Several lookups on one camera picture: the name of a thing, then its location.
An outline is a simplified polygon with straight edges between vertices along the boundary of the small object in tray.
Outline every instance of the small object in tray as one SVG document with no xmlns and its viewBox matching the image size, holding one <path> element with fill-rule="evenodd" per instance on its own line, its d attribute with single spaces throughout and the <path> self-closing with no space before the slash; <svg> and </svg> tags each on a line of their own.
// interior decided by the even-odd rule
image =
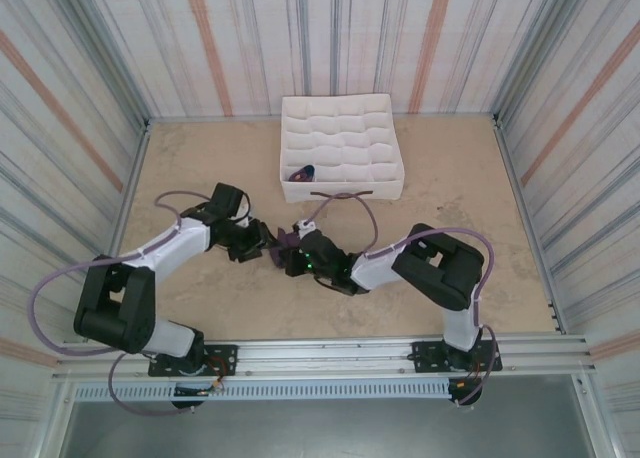
<svg viewBox="0 0 640 458">
<path fill-rule="evenodd" d="M 289 177 L 289 181 L 295 181 L 298 183 L 313 181 L 313 175 L 315 174 L 315 171 L 316 169 L 313 167 L 313 165 L 307 165 L 293 173 Z"/>
</svg>

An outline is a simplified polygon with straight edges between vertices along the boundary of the white tray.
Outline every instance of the white tray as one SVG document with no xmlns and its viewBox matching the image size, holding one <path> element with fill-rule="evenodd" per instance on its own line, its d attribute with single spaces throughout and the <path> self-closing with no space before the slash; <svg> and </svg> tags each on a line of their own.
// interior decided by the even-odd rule
<svg viewBox="0 0 640 458">
<path fill-rule="evenodd" d="M 315 167 L 313 182 L 287 181 L 305 165 Z M 284 97 L 280 182 L 288 203 L 324 199 L 312 192 L 400 198 L 404 166 L 390 96 Z"/>
</svg>

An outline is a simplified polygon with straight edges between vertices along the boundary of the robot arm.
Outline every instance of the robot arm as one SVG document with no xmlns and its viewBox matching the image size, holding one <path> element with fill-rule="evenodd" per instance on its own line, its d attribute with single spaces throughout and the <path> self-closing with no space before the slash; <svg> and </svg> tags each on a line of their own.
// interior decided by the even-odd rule
<svg viewBox="0 0 640 458">
<path fill-rule="evenodd" d="M 137 251 L 142 255 L 123 263 L 89 269 L 74 320 L 74 330 L 128 353 L 149 352 L 182 359 L 181 368 L 198 369 L 204 355 L 201 332 L 156 317 L 155 288 L 192 257 L 213 246 L 227 250 L 240 263 L 262 255 L 271 243 L 266 225 L 250 216 L 243 191 L 219 183 L 211 200 L 181 214 L 177 224 Z M 143 250 L 153 249 L 144 254 Z M 111 298 L 121 293 L 121 301 Z"/>
<path fill-rule="evenodd" d="M 90 268 L 74 320 L 76 333 L 127 353 L 164 355 L 185 373 L 195 372 L 203 364 L 204 336 L 156 317 L 156 286 L 213 246 L 226 249 L 229 259 L 240 263 L 270 248 L 272 258 L 287 275 L 312 274 L 319 284 L 347 295 L 407 281 L 443 309 L 442 360 L 452 370 L 469 368 L 480 338 L 472 298 L 484 262 L 478 250 L 441 234 L 384 253 L 345 253 L 316 229 L 315 223 L 305 221 L 286 235 L 293 239 L 285 240 L 283 246 L 250 211 L 243 191 L 219 183 L 211 200 L 181 214 L 177 233 L 176 224 L 138 249 L 139 257 Z M 409 236 L 429 229 L 417 224 Z M 175 236 L 167 240 L 169 234 Z M 112 293 L 123 290 L 121 301 L 112 299 Z"/>
<path fill-rule="evenodd" d="M 408 236 L 430 229 L 417 224 Z M 442 308 L 443 353 L 452 368 L 468 366 L 469 352 L 480 336 L 473 301 L 484 263 L 478 250 L 442 234 L 417 239 L 384 255 L 346 254 L 313 222 L 298 222 L 294 232 L 299 244 L 280 251 L 288 275 L 313 274 L 323 286 L 347 295 L 407 281 Z"/>
</svg>

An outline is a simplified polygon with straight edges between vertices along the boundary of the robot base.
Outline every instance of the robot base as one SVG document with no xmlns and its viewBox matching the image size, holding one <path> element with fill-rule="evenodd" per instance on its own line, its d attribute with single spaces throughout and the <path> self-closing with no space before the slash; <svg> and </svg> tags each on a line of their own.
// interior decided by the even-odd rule
<svg viewBox="0 0 640 458">
<path fill-rule="evenodd" d="M 204 358 L 195 367 L 182 358 L 159 354 L 149 364 L 151 377 L 217 377 L 236 374 L 237 345 L 204 345 Z"/>
<path fill-rule="evenodd" d="M 478 339 L 468 352 L 450 347 L 444 341 L 417 341 L 411 343 L 411 354 L 407 359 L 413 361 L 416 373 L 446 373 L 453 371 L 469 371 L 478 373 L 487 371 L 491 358 L 492 344 L 490 340 Z M 502 359 L 496 348 L 496 358 L 492 371 L 502 370 Z"/>
</svg>

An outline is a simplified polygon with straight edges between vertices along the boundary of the marble-patterned surface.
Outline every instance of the marble-patterned surface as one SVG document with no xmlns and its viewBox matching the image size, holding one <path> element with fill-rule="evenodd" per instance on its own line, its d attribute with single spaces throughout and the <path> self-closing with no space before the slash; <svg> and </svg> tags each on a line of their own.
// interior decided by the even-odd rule
<svg viewBox="0 0 640 458">
<path fill-rule="evenodd" d="M 395 125 L 406 180 L 400 200 L 369 201 L 380 225 L 378 244 L 398 240 L 420 221 L 473 228 L 493 243 L 497 257 L 483 293 L 481 321 L 499 332 L 553 330 L 489 119 L 410 116 L 397 118 Z M 169 213 L 152 202 L 172 189 L 210 194 L 219 181 L 233 184 L 249 193 L 255 215 L 274 232 L 309 216 L 318 202 L 284 201 L 279 148 L 279 121 L 156 125 L 123 251 L 171 224 Z M 179 209 L 194 203 L 170 200 Z M 317 223 L 345 250 L 371 240 L 369 218 L 357 202 L 330 204 Z M 484 252 L 480 243 L 473 244 Z M 442 332 L 438 307 L 406 283 L 348 297 L 318 286 L 310 276 L 285 276 L 267 256 L 240 265 L 216 249 L 166 280 L 157 291 L 157 306 L 161 316 L 201 329 L 208 339 Z"/>
</svg>

